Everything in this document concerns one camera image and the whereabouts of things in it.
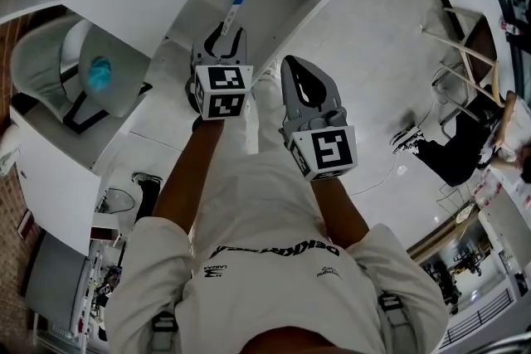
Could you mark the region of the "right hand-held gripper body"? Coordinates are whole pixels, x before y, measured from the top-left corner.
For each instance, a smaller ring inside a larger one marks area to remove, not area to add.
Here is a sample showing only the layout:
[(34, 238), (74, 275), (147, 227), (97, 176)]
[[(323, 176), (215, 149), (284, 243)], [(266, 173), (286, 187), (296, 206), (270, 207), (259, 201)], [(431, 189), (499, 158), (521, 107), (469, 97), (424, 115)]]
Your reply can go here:
[(280, 133), (307, 182), (340, 177), (358, 165), (355, 128), (342, 107), (286, 120)]

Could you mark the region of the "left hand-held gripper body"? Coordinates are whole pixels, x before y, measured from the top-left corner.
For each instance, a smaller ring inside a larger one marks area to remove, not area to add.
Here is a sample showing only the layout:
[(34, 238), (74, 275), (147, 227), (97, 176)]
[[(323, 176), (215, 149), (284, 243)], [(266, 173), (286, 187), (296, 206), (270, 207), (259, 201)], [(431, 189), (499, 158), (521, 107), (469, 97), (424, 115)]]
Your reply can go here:
[(185, 93), (192, 108), (204, 120), (240, 117), (251, 92), (253, 66), (247, 54), (215, 57), (207, 53), (191, 56), (191, 75)]

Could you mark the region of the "person's left forearm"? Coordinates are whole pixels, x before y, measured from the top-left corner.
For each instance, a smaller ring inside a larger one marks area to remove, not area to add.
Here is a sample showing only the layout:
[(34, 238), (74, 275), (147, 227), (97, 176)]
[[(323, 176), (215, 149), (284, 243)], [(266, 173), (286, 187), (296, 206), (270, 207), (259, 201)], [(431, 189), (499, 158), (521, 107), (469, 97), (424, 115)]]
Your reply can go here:
[(161, 191), (153, 214), (178, 225), (187, 234), (196, 219), (208, 170), (224, 122), (201, 122), (193, 131)]

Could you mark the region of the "person's right forearm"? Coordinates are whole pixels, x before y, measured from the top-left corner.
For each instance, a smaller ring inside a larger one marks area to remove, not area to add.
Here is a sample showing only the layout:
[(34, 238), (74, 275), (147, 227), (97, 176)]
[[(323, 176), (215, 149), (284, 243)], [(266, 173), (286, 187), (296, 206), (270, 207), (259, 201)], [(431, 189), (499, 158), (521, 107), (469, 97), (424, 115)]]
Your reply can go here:
[(334, 177), (312, 181), (310, 185), (330, 240), (343, 249), (362, 240), (369, 232), (368, 225), (342, 182)]

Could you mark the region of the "person's right shoe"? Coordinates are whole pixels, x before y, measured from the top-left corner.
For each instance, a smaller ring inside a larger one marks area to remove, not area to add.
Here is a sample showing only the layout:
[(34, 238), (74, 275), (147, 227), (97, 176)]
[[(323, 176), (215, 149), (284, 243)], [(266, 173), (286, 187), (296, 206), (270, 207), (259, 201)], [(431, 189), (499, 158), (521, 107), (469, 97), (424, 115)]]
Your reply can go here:
[(279, 80), (280, 66), (277, 59), (274, 59), (261, 73), (259, 80)]

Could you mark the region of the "person's white trousers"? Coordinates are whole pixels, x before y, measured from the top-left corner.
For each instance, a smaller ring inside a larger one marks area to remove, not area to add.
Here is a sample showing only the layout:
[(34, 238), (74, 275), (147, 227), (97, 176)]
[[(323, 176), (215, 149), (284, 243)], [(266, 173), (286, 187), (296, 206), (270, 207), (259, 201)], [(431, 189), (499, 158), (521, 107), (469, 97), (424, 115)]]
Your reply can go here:
[(280, 134), (280, 127), (285, 117), (280, 80), (259, 80), (259, 78), (252, 88), (258, 120), (257, 149), (251, 150), (251, 140), (247, 138), (245, 154), (265, 153), (284, 158), (288, 152)]

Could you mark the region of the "person's white shirt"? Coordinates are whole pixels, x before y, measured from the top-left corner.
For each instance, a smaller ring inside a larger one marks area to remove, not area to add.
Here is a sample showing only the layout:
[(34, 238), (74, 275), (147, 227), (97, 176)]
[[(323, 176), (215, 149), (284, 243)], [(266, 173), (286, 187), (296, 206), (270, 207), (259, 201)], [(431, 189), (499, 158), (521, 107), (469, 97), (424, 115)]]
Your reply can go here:
[(260, 153), (212, 167), (192, 235), (164, 218), (134, 225), (105, 328), (110, 354), (148, 354), (163, 311), (178, 326), (177, 354), (239, 354), (283, 327), (385, 354), (382, 291), (407, 309), (413, 351), (433, 354), (449, 315), (392, 231), (378, 224), (355, 244), (335, 244), (294, 160)]

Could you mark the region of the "blue crumpled cloth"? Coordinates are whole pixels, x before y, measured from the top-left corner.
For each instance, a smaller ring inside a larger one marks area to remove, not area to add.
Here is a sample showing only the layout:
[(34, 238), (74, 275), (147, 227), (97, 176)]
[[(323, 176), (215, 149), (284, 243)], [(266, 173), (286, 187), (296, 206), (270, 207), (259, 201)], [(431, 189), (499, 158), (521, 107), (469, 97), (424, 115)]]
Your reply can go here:
[(111, 82), (111, 66), (108, 58), (97, 56), (90, 64), (88, 84), (94, 91), (106, 90)]

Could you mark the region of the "wooden chair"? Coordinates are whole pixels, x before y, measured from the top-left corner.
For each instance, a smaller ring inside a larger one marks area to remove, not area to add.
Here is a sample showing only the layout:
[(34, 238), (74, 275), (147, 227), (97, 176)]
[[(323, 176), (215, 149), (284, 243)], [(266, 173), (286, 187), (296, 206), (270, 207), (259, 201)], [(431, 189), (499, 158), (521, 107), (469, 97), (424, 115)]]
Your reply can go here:
[(447, 49), (432, 81), (438, 103), (463, 112), (475, 97), (483, 97), (493, 105), (504, 106), (511, 89), (512, 70), (502, 63), (493, 31), (480, 12), (445, 7), (444, 12), (457, 20), (462, 36), (445, 35), (439, 29), (420, 26), (420, 33)]

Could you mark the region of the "grey shell chair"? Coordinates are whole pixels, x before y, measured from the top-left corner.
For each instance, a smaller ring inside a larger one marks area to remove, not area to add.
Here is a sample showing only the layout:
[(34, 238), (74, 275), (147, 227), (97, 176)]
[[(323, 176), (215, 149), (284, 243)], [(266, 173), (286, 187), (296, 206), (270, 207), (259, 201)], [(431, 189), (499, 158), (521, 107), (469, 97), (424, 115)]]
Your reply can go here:
[[(106, 90), (88, 84), (91, 62), (109, 59)], [(103, 118), (122, 118), (153, 86), (144, 80), (150, 59), (77, 14), (69, 14), (29, 31), (11, 57), (16, 89), (44, 104), (74, 132), (84, 133)]]

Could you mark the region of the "white cabinet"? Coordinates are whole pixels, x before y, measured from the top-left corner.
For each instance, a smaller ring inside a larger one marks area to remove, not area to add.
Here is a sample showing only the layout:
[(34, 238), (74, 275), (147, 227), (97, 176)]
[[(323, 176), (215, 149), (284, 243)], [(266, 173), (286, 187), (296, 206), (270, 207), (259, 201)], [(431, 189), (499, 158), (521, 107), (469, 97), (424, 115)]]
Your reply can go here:
[(110, 163), (139, 110), (136, 104), (124, 117), (107, 116), (78, 134), (42, 103), (12, 97), (10, 119), (20, 130), (16, 167), (27, 209), (43, 230), (83, 255)]

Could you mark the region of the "white vase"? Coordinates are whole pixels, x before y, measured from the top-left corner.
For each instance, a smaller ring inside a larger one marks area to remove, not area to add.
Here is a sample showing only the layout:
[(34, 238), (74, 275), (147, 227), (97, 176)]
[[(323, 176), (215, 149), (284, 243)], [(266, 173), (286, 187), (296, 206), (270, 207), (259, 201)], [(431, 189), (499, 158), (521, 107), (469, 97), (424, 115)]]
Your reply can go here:
[(0, 158), (11, 155), (20, 145), (20, 128), (17, 124), (10, 124), (0, 136)]

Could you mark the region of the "grey metal cabinet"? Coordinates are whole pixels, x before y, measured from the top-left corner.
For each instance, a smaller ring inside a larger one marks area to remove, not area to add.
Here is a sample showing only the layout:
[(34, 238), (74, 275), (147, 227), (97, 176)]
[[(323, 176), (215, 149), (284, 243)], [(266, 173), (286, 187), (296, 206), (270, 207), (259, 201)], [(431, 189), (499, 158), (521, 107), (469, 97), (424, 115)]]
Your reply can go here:
[(64, 330), (80, 316), (80, 287), (86, 285), (88, 257), (55, 236), (44, 233), (37, 241), (22, 286), (26, 305)]

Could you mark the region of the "brown picture frame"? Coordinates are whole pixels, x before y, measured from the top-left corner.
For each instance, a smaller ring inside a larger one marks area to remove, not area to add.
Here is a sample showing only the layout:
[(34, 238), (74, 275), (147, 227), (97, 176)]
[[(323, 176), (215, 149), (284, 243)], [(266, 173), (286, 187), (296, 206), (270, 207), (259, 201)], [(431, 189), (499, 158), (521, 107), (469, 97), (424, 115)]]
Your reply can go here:
[(32, 230), (34, 222), (35, 220), (33, 214), (30, 211), (26, 211), (26, 214), (21, 219), (17, 227), (17, 233), (19, 234), (22, 240), (25, 240), (28, 237), (30, 231)]

